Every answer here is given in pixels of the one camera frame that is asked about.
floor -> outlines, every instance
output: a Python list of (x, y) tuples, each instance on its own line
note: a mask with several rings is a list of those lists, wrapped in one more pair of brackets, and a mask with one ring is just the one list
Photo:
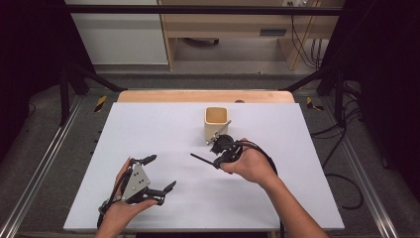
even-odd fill
[[(183, 40), (173, 70), (160, 65), (97, 65), (97, 70), (106, 79), (129, 88), (271, 90), (284, 88), (313, 71), (303, 63), (299, 69), (290, 71), (281, 54), (274, 54), (279, 52), (276, 40), (221, 39), (217, 46)], [(62, 129), (58, 127), (59, 88), (52, 87), (31, 99), (30, 117), (0, 167), (0, 224), (4, 224), (0, 232), (13, 221), (16, 226), (11, 233), (16, 237), (92, 237), (65, 232), (62, 225), (118, 93), (87, 82), (91, 89), (86, 96), (70, 93), (77, 113), (62, 138), (56, 138)], [(316, 85), (314, 81), (294, 92), (311, 133), (335, 124), (331, 116), (332, 97), (318, 97)], [(102, 95), (107, 95), (107, 101), (101, 112), (94, 112)], [(313, 106), (308, 106), (308, 97)], [(336, 176), (327, 177), (346, 225), (346, 229), (329, 234), (420, 237), (419, 202), (397, 171), (382, 166), (357, 103), (351, 96), (345, 96), (345, 102), (349, 103), (347, 131), (325, 173), (346, 177), (357, 186)], [(321, 163), (334, 150), (341, 133), (335, 129), (313, 138)], [(54, 140), (57, 150), (52, 153), (49, 146)], [(357, 187), (364, 196), (360, 207)], [(12, 237), (5, 233), (0, 236)]]

white table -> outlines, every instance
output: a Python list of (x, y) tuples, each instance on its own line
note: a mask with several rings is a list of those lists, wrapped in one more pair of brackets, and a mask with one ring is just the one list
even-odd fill
[(128, 157), (156, 154), (145, 166), (150, 188), (177, 184), (163, 206), (128, 225), (131, 231), (271, 231), (278, 217), (263, 190), (202, 163), (214, 160), (204, 141), (204, 109), (225, 106), (234, 139), (247, 137), (274, 160), (279, 176), (324, 229), (343, 229), (300, 107), (295, 103), (115, 103), (71, 207), (65, 230), (94, 231), (97, 208), (109, 197)]

